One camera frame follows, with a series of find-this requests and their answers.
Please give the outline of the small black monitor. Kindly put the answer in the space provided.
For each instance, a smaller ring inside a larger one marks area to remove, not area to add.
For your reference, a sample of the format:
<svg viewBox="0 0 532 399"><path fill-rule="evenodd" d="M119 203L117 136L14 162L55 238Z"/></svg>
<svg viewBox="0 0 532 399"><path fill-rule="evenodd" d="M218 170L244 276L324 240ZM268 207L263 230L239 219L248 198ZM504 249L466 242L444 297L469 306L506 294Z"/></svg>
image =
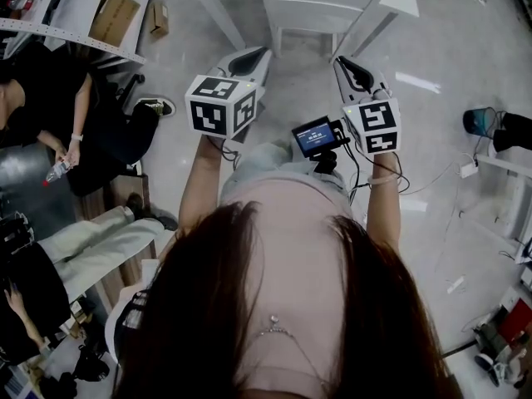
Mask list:
<svg viewBox="0 0 532 399"><path fill-rule="evenodd" d="M311 158L342 145L327 116L292 129L292 135L305 158Z"/></svg>

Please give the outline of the small cardboard box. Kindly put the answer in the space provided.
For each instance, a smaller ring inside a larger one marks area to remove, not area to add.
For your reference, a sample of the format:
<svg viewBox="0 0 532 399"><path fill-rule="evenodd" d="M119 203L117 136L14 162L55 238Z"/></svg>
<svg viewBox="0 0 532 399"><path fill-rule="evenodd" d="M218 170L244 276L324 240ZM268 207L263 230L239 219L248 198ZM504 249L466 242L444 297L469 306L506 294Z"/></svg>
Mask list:
<svg viewBox="0 0 532 399"><path fill-rule="evenodd" d="M165 3L161 0L150 4L149 31L155 38L162 38L169 33L169 13Z"/></svg>

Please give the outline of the brown wooden platform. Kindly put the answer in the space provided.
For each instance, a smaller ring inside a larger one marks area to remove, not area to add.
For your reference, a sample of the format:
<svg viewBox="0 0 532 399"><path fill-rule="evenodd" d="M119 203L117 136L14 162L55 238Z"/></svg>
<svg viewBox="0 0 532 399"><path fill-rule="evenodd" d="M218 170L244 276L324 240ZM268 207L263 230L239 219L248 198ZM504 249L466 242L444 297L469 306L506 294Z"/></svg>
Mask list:
<svg viewBox="0 0 532 399"><path fill-rule="evenodd" d="M150 206L149 182L147 175L119 175L108 185L84 197L74 198L76 220L92 219L105 211L126 203L130 194L140 195L143 203ZM119 301L120 291L141 281L141 261L155 259L155 242L151 241L138 254L113 269L93 289L109 314Z"/></svg>

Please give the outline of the dark mesh waste basket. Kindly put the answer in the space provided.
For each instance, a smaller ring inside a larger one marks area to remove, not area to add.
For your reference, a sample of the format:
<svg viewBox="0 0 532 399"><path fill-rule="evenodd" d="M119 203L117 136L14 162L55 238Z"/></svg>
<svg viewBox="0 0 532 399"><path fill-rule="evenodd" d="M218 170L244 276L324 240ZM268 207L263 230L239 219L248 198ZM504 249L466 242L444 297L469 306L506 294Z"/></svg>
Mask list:
<svg viewBox="0 0 532 399"><path fill-rule="evenodd" d="M494 122L496 122L496 111L489 106L470 109L462 115L465 132L479 137L490 137Z"/></svg>

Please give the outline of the white wooden chair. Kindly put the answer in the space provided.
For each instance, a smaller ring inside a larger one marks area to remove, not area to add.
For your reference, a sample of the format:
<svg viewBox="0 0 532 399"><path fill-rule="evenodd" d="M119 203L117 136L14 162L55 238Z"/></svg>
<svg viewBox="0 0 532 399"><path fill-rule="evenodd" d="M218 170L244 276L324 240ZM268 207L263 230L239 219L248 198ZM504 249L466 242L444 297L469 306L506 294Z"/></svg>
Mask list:
<svg viewBox="0 0 532 399"><path fill-rule="evenodd" d="M332 37L332 59L381 0L263 0L272 36L273 54L281 57L285 30L316 32Z"/></svg>

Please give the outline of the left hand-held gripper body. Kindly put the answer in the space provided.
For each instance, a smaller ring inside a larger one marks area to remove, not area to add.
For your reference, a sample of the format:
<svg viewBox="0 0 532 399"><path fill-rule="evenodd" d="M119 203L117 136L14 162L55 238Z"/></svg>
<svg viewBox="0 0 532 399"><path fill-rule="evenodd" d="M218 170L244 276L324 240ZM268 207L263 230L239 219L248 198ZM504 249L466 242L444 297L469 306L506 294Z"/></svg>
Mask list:
<svg viewBox="0 0 532 399"><path fill-rule="evenodd" d="M261 102L273 52L267 48L253 71L233 71L230 62L258 47L223 57L205 75L198 75L185 93L190 129L203 135L244 140L264 111Z"/></svg>

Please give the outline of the white metal frame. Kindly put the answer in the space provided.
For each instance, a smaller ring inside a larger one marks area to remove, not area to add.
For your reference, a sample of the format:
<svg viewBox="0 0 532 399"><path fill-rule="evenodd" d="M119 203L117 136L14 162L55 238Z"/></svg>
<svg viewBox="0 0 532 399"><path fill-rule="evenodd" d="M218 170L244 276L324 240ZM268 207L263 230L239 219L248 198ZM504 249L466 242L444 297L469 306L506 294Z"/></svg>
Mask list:
<svg viewBox="0 0 532 399"><path fill-rule="evenodd" d="M532 237L532 169L488 155L476 159L505 172L505 193L495 200L494 224L503 239L526 243Z"/></svg>

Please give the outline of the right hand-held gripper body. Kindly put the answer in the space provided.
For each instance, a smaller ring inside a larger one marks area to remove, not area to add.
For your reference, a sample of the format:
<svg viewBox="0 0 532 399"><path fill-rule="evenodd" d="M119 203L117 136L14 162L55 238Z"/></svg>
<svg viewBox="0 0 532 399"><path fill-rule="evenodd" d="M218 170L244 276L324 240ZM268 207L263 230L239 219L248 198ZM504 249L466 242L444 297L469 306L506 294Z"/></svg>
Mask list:
<svg viewBox="0 0 532 399"><path fill-rule="evenodd" d="M349 132L365 155L398 152L401 149L401 112L397 98L380 70L363 65L356 58L348 58L374 77L371 92L357 92L343 79L337 58L332 64L343 102L342 116Z"/></svg>

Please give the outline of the person's pink top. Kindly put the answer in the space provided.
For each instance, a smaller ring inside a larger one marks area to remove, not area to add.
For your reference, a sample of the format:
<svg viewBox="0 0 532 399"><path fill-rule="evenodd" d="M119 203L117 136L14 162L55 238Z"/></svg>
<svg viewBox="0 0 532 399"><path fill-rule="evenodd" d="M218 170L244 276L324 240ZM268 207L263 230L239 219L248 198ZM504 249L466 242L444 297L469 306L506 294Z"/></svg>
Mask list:
<svg viewBox="0 0 532 399"><path fill-rule="evenodd" d="M347 200L325 187L261 180L223 203L254 204L246 277L251 310L239 369L250 389L326 399L341 342L344 288L336 216Z"/></svg>

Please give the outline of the person's light jeans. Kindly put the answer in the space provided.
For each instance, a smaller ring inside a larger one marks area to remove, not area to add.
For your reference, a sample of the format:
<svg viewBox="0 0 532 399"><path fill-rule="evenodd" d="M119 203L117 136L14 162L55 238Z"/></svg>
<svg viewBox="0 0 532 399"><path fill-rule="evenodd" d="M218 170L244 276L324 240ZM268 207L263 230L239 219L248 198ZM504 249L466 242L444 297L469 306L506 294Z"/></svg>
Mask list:
<svg viewBox="0 0 532 399"><path fill-rule="evenodd" d="M224 183L220 200L228 201L237 195L238 190L261 180L293 180L317 190L328 187L347 200L343 177L337 171L333 171L331 175L318 173L317 165L317 162L303 157L295 139L257 145L239 162L234 173Z"/></svg>

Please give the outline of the person's left forearm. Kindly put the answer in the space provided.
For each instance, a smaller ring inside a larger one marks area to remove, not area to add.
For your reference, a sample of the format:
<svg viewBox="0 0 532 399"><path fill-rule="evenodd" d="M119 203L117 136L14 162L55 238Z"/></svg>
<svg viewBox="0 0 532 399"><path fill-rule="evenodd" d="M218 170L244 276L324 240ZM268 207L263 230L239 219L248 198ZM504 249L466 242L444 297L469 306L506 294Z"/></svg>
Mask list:
<svg viewBox="0 0 532 399"><path fill-rule="evenodd" d="M202 135L180 202L178 233L188 234L218 205L219 178L224 141Z"/></svg>

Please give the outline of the person's right forearm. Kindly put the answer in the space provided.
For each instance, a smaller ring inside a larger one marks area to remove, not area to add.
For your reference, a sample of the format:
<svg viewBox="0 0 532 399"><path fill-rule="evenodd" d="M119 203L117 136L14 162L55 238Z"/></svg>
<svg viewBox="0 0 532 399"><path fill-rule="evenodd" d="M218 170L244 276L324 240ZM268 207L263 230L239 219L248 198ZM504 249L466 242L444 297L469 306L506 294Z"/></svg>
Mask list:
<svg viewBox="0 0 532 399"><path fill-rule="evenodd" d="M375 155L369 180L367 233L380 245L399 254L401 209L398 189L399 168L393 153Z"/></svg>

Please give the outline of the red box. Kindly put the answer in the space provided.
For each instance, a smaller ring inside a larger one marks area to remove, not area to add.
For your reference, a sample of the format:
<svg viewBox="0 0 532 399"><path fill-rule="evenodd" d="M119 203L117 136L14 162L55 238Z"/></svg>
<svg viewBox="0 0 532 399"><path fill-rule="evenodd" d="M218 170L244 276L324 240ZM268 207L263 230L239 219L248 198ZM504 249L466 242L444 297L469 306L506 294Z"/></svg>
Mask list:
<svg viewBox="0 0 532 399"><path fill-rule="evenodd" d="M498 328L498 333L507 343L516 340L532 322L532 308L519 299Z"/></svg>

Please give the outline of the large cardboard box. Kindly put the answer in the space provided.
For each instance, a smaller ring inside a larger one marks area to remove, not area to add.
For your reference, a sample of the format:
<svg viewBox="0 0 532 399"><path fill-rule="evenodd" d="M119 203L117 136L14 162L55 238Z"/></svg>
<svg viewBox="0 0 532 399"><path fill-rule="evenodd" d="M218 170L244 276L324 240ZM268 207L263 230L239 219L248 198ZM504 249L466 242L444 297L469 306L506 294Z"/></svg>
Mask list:
<svg viewBox="0 0 532 399"><path fill-rule="evenodd" d="M89 37L120 47L139 8L135 0L106 0L91 25Z"/></svg>

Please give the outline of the person's white printed sleeve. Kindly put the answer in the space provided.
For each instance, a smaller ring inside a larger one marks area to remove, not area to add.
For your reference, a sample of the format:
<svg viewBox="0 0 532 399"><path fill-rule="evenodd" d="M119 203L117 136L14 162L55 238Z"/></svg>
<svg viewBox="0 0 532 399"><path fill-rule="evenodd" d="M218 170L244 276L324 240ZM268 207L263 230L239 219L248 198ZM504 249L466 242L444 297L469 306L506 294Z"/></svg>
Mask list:
<svg viewBox="0 0 532 399"><path fill-rule="evenodd" d="M120 349L126 335L136 329L140 323L145 293L159 266L160 261L158 259L143 259L141 261L140 281L132 286L124 287L120 291L119 300L106 320L104 330L106 345L116 364L120 361Z"/></svg>

